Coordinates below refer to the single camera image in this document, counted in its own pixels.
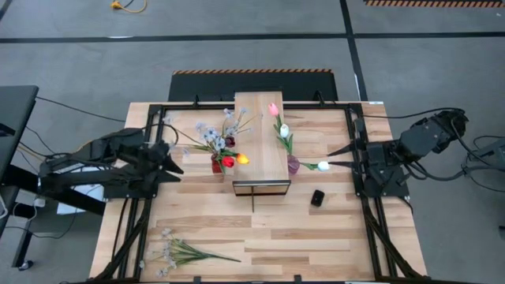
small vase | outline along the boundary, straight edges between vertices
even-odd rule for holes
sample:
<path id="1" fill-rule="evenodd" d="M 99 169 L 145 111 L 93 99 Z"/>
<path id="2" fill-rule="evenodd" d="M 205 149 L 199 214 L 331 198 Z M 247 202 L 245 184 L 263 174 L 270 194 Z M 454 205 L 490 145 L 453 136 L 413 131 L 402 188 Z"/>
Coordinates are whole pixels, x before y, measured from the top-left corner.
<path id="1" fill-rule="evenodd" d="M 297 157 L 293 155 L 287 156 L 287 170 L 290 174 L 296 174 L 300 169 L 300 161 L 298 161 Z"/>
<path id="2" fill-rule="evenodd" d="M 223 171 L 221 170 L 221 166 L 219 165 L 219 161 L 217 161 L 215 158 L 217 158 L 217 155 L 214 154 L 211 157 L 212 160 L 212 173 L 213 174 L 222 174 Z"/>

yellow black warning stripe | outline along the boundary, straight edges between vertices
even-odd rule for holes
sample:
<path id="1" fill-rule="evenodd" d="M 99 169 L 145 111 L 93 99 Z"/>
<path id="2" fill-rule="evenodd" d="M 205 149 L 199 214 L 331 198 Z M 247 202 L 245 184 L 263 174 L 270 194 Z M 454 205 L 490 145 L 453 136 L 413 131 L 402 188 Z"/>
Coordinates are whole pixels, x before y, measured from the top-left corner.
<path id="1" fill-rule="evenodd" d="M 368 0 L 367 6 L 400 6 L 400 7 L 443 7 L 443 8 L 505 8 L 500 1 L 384 1 Z"/>
<path id="2" fill-rule="evenodd" d="M 231 73 L 333 73 L 331 69 L 207 69 L 207 70 L 177 70 L 179 74 L 231 74 Z"/>

wooden table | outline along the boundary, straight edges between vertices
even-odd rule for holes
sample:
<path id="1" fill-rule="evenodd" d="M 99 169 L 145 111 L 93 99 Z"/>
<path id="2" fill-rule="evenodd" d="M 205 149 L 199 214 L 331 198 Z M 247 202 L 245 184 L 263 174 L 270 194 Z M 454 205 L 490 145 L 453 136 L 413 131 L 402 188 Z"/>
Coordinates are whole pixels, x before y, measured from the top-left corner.
<path id="1" fill-rule="evenodd" d="M 149 103 L 132 103 L 126 127 L 144 127 L 148 108 Z M 363 103 L 363 109 L 365 114 L 386 113 L 384 105 Z M 192 113 L 185 115 L 182 111 Z M 216 110 L 181 110 L 170 116 L 174 126 L 190 135 L 196 135 L 194 125 L 198 121 L 218 127 L 223 122 L 223 112 Z M 294 134 L 294 155 L 302 162 L 318 163 L 327 153 L 349 143 L 342 111 L 284 110 L 284 116 Z M 366 125 L 371 141 L 391 139 L 386 119 L 366 118 Z M 164 131 L 163 138 L 172 140 L 173 133 Z M 181 137 L 179 145 L 188 142 Z M 166 262 L 146 260 L 141 281 L 192 281 L 198 275 L 203 281 L 293 281 L 297 274 L 305 281 L 373 279 L 361 202 L 354 195 L 349 169 L 333 166 L 319 172 L 302 166 L 290 176 L 292 185 L 287 195 L 255 197 L 256 211 L 252 213 L 250 197 L 234 195 L 233 171 L 225 177 L 212 174 L 210 155 L 201 151 L 184 156 L 177 147 L 172 156 L 185 175 L 181 183 L 160 186 L 152 202 L 146 253 L 163 246 L 160 233 L 170 227 L 175 237 L 200 250 L 241 262 L 203 260 L 178 267 L 165 278 L 156 278 L 155 271 L 166 267 Z M 352 157 L 346 154 L 331 160 L 350 161 Z M 310 205 L 315 189 L 326 193 L 319 208 Z M 415 270 L 425 274 L 410 209 L 394 197 L 384 197 L 383 203 L 392 242 Z M 90 276 L 97 275 L 110 261 L 122 204 L 123 200 L 107 204 Z M 378 244 L 386 274 L 383 248 Z M 127 275 L 133 271 L 135 251 L 130 252 Z"/>

concrete floor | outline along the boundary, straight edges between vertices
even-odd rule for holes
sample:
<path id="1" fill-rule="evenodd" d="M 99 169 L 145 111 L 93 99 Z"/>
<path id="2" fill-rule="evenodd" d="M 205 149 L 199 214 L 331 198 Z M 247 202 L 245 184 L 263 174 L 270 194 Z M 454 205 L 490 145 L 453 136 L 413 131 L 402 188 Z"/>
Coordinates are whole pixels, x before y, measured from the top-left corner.
<path id="1" fill-rule="evenodd" d="M 136 0 L 132 9 L 141 4 Z M 360 0 L 348 4 L 354 31 L 360 33 L 505 28 L 503 9 L 367 7 Z M 149 0 L 138 15 L 113 12 L 108 5 L 102 0 L 13 0 L 0 22 L 0 38 L 345 31 L 335 0 Z M 505 105 L 504 38 L 360 39 L 357 48 L 368 97 L 384 101 L 389 114 L 461 107 L 470 119 L 466 141 L 505 133 L 500 117 Z M 0 44 L 0 62 L 0 85 L 36 84 L 43 97 L 116 118 L 126 116 L 130 102 L 166 101 L 176 69 L 331 68 L 339 98 L 358 100 L 345 39 Z M 393 133 L 400 134 L 414 121 L 391 121 Z M 72 151 L 122 127 L 41 101 L 28 125 L 55 151 Z M 22 140 L 45 150 L 32 133 Z M 448 175 L 463 158 L 454 143 L 423 163 L 434 174 Z M 17 155 L 14 163 L 30 170 Z M 498 188 L 505 181 L 495 174 L 476 178 Z M 409 186 L 428 273 L 439 279 L 502 283 L 505 240 L 498 225 L 505 225 L 505 194 L 465 178 L 412 180 Z M 49 206 L 33 229 L 58 235 L 69 221 L 54 217 Z M 0 275 L 6 283 L 84 280 L 99 225 L 99 217 L 85 213 L 61 240 L 33 240 L 28 256 L 38 265 L 24 272 L 9 267 L 21 232 L 7 230 L 0 240 Z"/>

chair wheel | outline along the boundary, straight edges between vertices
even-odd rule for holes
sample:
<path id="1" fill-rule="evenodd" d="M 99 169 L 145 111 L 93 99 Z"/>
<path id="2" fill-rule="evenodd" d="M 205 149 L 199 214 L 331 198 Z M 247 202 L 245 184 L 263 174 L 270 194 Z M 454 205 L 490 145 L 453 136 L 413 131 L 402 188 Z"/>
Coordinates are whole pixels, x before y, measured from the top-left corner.
<path id="1" fill-rule="evenodd" d="M 30 267 L 33 266 L 33 261 L 31 260 L 26 260 L 23 265 L 21 265 L 20 267 L 17 268 L 18 271 L 25 271 L 27 269 L 29 269 Z"/>

